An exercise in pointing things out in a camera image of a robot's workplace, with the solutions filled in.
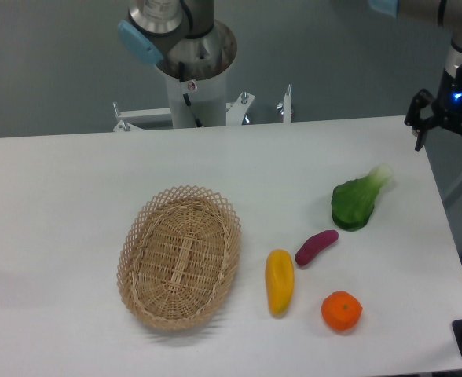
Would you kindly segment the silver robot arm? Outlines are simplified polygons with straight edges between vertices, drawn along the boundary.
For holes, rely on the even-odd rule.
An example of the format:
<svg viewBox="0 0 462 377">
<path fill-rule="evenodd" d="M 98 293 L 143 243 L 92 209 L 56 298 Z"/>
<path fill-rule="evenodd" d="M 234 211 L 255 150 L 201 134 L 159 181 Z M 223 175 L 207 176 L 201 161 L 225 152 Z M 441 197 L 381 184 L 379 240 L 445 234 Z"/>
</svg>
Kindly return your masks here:
<svg viewBox="0 0 462 377">
<path fill-rule="evenodd" d="M 405 125 L 416 150 L 437 126 L 462 136 L 462 1 L 370 1 L 376 12 L 408 16 L 452 33 L 436 95 L 421 90 L 411 100 Z M 140 62 L 166 79 L 176 128 L 240 125 L 253 101 L 247 93 L 232 105 L 223 97 L 225 72 L 237 54 L 233 33 L 215 19 L 212 1 L 132 1 L 117 27 L 119 40 Z"/>
</svg>

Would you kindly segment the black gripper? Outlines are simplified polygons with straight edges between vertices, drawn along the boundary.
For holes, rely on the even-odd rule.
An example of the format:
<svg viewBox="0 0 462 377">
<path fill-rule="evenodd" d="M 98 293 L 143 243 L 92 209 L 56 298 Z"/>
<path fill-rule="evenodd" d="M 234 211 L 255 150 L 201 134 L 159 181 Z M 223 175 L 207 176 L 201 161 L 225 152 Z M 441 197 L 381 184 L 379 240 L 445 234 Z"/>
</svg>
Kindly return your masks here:
<svg viewBox="0 0 462 377">
<path fill-rule="evenodd" d="M 462 135 L 462 63 L 454 68 L 453 74 L 447 71 L 442 74 L 437 98 L 430 91 L 421 89 L 410 102 L 404 124 L 416 137 L 414 149 L 417 152 L 425 146 L 428 132 L 438 126 L 437 115 L 447 130 Z M 431 112 L 427 118 L 422 117 L 425 109 Z"/>
</svg>

